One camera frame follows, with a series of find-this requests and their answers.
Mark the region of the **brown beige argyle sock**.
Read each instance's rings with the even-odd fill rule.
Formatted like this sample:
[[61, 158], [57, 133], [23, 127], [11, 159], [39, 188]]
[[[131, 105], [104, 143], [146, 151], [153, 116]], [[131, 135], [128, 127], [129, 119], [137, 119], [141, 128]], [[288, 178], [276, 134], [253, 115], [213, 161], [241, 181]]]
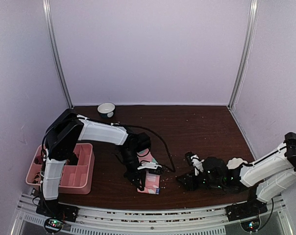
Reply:
[[77, 165], [78, 164], [78, 157], [77, 155], [73, 152], [69, 158], [67, 159], [66, 165]]

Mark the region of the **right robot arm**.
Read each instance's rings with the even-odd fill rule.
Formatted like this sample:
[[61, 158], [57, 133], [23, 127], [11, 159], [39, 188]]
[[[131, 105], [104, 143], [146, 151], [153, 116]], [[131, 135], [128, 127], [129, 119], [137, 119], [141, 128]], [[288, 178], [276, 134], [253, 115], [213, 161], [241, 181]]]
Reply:
[[296, 133], [287, 133], [277, 148], [251, 163], [242, 158], [228, 162], [216, 157], [200, 159], [192, 152], [186, 153], [185, 159], [193, 170], [176, 180], [187, 191], [219, 188], [239, 193], [251, 189], [252, 198], [243, 204], [242, 211], [253, 216], [261, 209], [261, 203], [296, 183]]

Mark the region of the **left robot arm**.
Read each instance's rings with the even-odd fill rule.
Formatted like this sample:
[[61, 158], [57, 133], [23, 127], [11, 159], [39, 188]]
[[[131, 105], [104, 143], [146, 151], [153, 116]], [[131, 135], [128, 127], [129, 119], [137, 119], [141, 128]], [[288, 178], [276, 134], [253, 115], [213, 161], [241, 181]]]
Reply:
[[54, 200], [59, 195], [61, 171], [78, 143], [100, 142], [118, 148], [126, 167], [126, 178], [140, 191], [145, 188], [145, 169], [140, 168], [138, 153], [149, 149], [150, 137], [135, 133], [119, 124], [105, 124], [66, 109], [46, 130], [41, 143], [44, 174], [41, 189], [45, 201], [43, 210], [58, 217], [62, 208]]

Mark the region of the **pink sock with teal patches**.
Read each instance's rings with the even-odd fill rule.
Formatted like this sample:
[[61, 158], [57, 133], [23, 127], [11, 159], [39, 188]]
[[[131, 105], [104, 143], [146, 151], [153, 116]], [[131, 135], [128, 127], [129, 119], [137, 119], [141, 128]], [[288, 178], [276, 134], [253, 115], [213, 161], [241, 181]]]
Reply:
[[[141, 164], [147, 164], [152, 162], [155, 165], [158, 164], [157, 160], [152, 156], [149, 149], [145, 149], [138, 153], [138, 160]], [[158, 195], [160, 193], [160, 175], [149, 173], [146, 171], [146, 181], [143, 191], [137, 189], [139, 193], [146, 193], [152, 195]]]

